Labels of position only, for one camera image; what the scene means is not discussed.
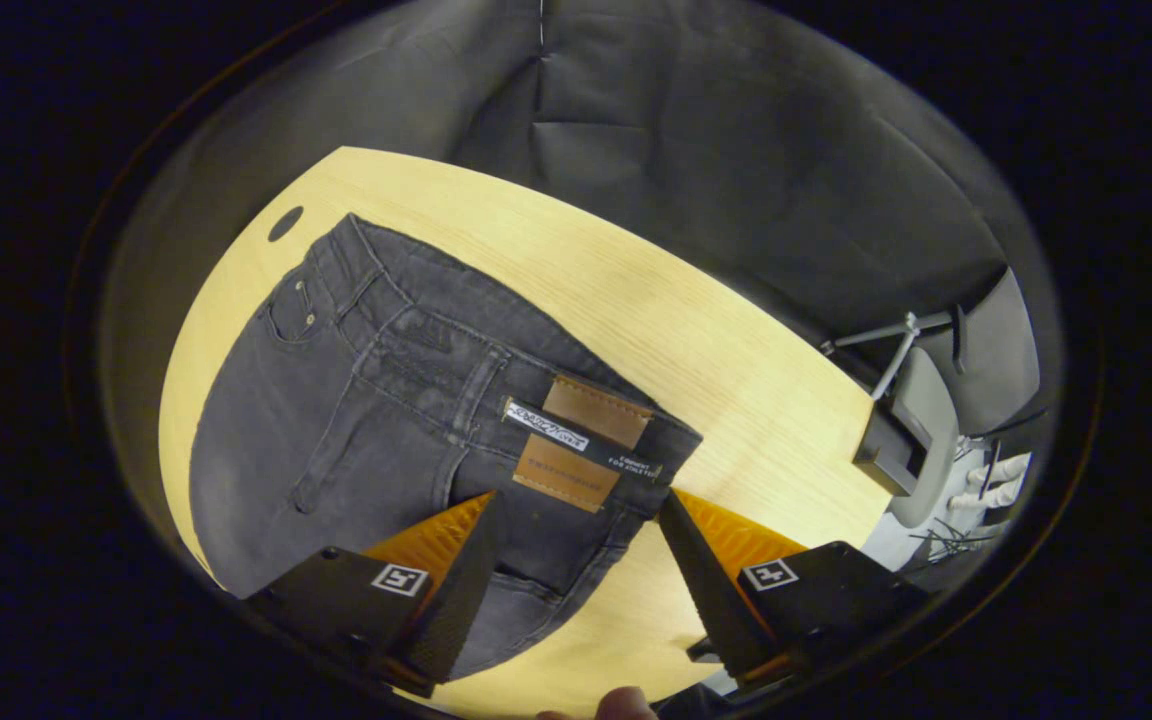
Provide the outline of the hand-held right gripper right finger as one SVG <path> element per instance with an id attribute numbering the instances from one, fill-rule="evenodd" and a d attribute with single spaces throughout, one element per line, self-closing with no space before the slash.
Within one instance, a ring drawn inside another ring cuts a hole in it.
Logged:
<path id="1" fill-rule="evenodd" d="M 808 548 L 681 488 L 657 521 L 710 653 L 740 687 L 831 669 L 929 600 L 849 543 Z"/>

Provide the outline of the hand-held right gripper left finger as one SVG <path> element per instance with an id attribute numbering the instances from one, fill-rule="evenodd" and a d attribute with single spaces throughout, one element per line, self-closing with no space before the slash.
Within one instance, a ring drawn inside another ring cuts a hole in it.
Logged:
<path id="1" fill-rule="evenodd" d="M 505 535 L 492 491 L 364 552 L 314 551 L 247 606 L 333 669 L 429 698 L 465 647 Z"/>

